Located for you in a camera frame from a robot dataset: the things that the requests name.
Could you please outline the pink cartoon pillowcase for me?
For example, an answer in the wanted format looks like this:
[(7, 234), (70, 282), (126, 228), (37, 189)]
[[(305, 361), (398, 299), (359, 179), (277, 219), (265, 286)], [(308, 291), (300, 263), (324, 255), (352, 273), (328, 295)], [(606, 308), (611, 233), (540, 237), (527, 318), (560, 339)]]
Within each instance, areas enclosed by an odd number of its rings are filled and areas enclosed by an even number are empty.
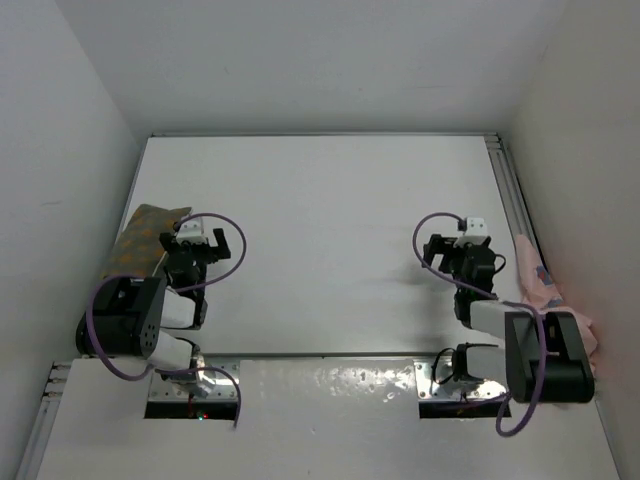
[(539, 253), (526, 236), (517, 235), (514, 244), (523, 301), (541, 313), (566, 311), (572, 314), (576, 319), (591, 371), (595, 372), (593, 355), (598, 341), (592, 332), (592, 320), (566, 304)]

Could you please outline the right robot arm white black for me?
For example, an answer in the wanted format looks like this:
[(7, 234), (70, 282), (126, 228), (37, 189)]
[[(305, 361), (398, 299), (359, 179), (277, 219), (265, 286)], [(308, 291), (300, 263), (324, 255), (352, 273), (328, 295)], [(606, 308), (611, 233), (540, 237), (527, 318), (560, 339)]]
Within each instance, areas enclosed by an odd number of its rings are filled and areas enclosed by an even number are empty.
[(504, 341), (507, 389), (519, 403), (588, 403), (595, 380), (577, 320), (566, 311), (541, 313), (528, 305), (498, 300), (493, 293), (498, 255), (491, 239), (478, 243), (433, 234), (421, 261), (456, 286), (453, 308), (467, 329)]

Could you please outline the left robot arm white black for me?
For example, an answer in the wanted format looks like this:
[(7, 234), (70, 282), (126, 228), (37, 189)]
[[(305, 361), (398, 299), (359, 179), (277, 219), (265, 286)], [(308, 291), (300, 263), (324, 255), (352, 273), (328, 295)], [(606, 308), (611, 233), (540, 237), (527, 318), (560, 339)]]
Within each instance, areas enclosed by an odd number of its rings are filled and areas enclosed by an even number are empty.
[(125, 381), (157, 371), (177, 382), (195, 382), (205, 369), (200, 349), (170, 332), (198, 330), (204, 323), (208, 266), (231, 258), (224, 230), (215, 228), (212, 235), (214, 244), (190, 221), (159, 236), (166, 253), (159, 275), (106, 277), (79, 322), (78, 351), (99, 358)]

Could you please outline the olive pillow orange flowers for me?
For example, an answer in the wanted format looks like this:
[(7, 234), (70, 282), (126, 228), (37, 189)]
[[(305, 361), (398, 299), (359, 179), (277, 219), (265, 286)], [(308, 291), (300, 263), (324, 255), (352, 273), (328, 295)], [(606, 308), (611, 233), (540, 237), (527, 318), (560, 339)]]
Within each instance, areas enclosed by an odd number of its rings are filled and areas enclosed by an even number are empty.
[(150, 204), (139, 205), (119, 234), (100, 277), (155, 276), (165, 256), (160, 235), (171, 233), (174, 224), (191, 213), (191, 207), (164, 209)]

